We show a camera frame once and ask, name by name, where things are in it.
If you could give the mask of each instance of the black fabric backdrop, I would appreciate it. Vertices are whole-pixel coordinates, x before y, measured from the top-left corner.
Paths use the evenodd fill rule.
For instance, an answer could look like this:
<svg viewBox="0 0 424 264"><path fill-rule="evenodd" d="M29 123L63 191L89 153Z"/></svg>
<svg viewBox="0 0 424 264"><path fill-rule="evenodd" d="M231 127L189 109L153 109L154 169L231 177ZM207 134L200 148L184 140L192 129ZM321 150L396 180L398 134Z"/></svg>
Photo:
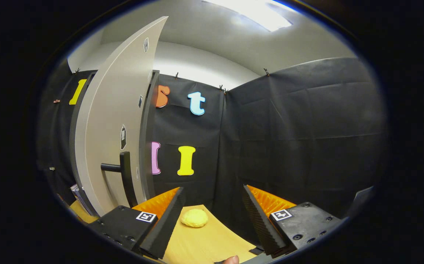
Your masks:
<svg viewBox="0 0 424 264"><path fill-rule="evenodd" d="M86 79L92 72L96 71L72 74L68 62L64 60L54 70L41 95L36 132L38 170L46 177L53 192L68 204L75 202L70 187L76 183L69 152L70 121L75 105L69 105L69 101L78 87L78 81ZM54 103L54 100L60 100L60 103Z"/></svg>
<svg viewBox="0 0 424 264"><path fill-rule="evenodd" d="M358 59L317 60L225 95L213 214L258 243L242 203L250 184L342 217L377 181L386 149L383 99Z"/></svg>
<svg viewBox="0 0 424 264"><path fill-rule="evenodd" d="M160 143L158 168L153 175L156 194L176 187L184 187L185 206L203 204L211 209L217 175L218 142L224 94L217 88L200 82L177 80L160 74L158 85L170 87L168 103L156 108L153 141ZM203 115L190 111L187 95L200 92L205 102L200 103ZM178 147L195 147L192 157L194 174L178 175L181 153Z"/></svg>

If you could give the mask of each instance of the wooden table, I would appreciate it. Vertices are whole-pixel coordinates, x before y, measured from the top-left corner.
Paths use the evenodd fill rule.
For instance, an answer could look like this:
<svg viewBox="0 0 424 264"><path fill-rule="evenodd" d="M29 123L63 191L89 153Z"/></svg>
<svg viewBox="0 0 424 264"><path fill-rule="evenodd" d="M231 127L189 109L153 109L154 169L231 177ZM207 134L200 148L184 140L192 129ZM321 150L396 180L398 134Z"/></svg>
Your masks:
<svg viewBox="0 0 424 264"><path fill-rule="evenodd" d="M190 209L202 209L209 217L205 226L188 227L181 222ZM255 246L233 233L203 205L183 207L162 261L167 264L213 264L238 255L240 263L255 254Z"/></svg>

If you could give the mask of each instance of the white door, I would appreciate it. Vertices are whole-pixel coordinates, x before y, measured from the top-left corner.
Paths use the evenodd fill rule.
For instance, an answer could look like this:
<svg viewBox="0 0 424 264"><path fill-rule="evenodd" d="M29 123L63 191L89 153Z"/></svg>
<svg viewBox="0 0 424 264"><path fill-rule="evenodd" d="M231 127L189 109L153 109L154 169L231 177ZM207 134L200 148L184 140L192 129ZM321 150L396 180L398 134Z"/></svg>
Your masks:
<svg viewBox="0 0 424 264"><path fill-rule="evenodd" d="M83 189L100 216L116 206L129 206L121 174L101 170L101 163L119 165L121 152L130 152L135 196L138 203L145 201L137 177L140 123L156 45L167 18L151 22L125 40L96 72L81 102L75 159Z"/></svg>

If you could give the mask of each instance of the white wall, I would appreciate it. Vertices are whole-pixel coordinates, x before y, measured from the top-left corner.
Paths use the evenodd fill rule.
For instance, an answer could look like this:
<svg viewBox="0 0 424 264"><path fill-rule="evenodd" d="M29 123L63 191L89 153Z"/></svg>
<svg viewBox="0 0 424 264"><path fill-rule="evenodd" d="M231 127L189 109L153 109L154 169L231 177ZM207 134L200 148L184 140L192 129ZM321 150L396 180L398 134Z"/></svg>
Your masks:
<svg viewBox="0 0 424 264"><path fill-rule="evenodd" d="M81 70L97 70L106 58L122 42L111 42L100 45L81 63ZM154 70L161 74L205 83L214 87L223 85L230 90L259 75L241 65L213 53L193 47L170 42L158 42L156 48Z"/></svg>
<svg viewBox="0 0 424 264"><path fill-rule="evenodd" d="M88 37L84 42L82 42L78 47L74 48L71 54L68 56L68 66L72 72L76 71L78 68L83 69L83 62L97 50L101 45L101 37L103 36L104 29L101 29L95 32L93 35Z"/></svg>

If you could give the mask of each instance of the ceiling light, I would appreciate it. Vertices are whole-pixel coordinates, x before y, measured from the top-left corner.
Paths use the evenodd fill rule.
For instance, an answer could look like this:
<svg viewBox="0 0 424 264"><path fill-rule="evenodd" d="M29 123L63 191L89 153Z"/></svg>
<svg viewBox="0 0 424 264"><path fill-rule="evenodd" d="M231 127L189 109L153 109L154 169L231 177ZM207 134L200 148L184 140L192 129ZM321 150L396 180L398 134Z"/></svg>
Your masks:
<svg viewBox="0 0 424 264"><path fill-rule="evenodd" d="M266 6L270 0L204 0L233 10L258 23L270 32L291 26L288 20Z"/></svg>

